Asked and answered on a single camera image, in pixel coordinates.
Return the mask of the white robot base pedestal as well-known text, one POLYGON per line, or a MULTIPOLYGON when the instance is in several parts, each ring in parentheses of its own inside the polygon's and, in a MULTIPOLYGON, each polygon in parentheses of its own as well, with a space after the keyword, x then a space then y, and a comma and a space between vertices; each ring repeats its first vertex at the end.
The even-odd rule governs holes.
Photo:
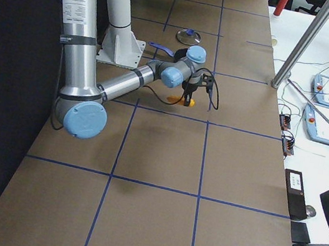
POLYGON ((131 0, 107 0, 109 27, 97 60, 127 69, 137 68, 146 43, 131 29, 131 0))

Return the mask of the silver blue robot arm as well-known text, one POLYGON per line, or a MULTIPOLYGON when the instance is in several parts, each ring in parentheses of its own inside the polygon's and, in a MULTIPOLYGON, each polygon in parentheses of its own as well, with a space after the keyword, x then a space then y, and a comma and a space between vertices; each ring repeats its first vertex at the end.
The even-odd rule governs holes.
POLYGON ((139 65, 145 43, 131 29, 130 0, 62 0, 65 84, 53 111, 66 131, 89 139, 107 124, 103 104, 155 80, 168 88, 199 82, 206 51, 195 45, 175 62, 139 65))

